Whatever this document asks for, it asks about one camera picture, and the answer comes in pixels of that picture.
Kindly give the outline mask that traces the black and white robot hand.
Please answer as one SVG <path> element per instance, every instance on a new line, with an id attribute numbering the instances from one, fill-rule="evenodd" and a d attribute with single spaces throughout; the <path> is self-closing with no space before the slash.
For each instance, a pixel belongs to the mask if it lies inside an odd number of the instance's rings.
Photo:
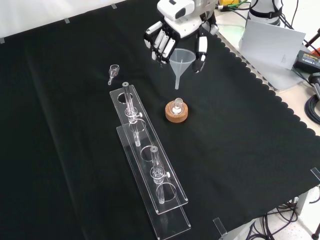
<path id="1" fill-rule="evenodd" d="M 162 18 L 144 33 L 144 42 L 151 51 L 151 58 L 167 64 L 178 42 L 195 36 L 192 69 L 199 73 L 207 57 L 207 34 L 215 35 L 219 30 L 214 13 L 217 6 L 217 0 L 158 1 L 157 10 Z"/>

